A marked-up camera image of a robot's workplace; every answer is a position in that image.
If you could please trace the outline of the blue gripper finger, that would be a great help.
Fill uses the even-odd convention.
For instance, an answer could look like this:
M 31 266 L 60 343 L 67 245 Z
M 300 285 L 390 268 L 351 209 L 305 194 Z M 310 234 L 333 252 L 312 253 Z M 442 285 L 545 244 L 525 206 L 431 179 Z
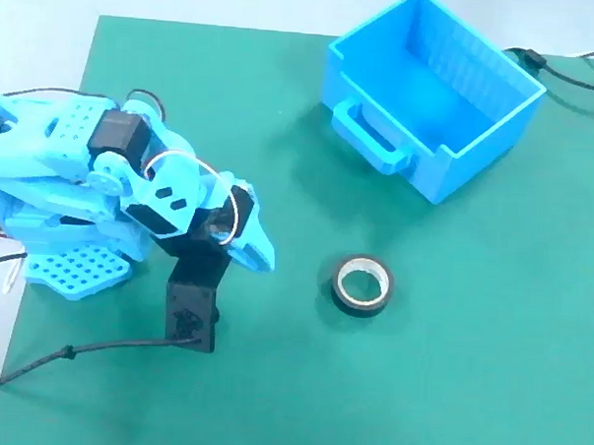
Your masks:
M 234 242 L 229 245 L 229 254 L 240 266 L 259 272 L 264 265 L 264 258 L 259 248 L 251 243 Z
M 273 272 L 276 268 L 275 250 L 257 213 L 246 224 L 246 240 L 245 253 L 252 269 L 262 273 Z

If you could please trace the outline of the blue gripper body with servo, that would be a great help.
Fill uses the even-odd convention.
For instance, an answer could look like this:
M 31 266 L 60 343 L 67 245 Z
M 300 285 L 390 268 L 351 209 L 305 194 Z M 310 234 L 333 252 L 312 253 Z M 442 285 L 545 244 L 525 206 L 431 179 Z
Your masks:
M 221 245 L 238 237 L 247 222 L 249 185 L 230 171 L 217 172 L 187 152 L 162 152 L 148 175 L 127 169 L 121 210 L 150 235 L 164 239 L 185 233 L 194 217 L 215 211 L 210 233 Z

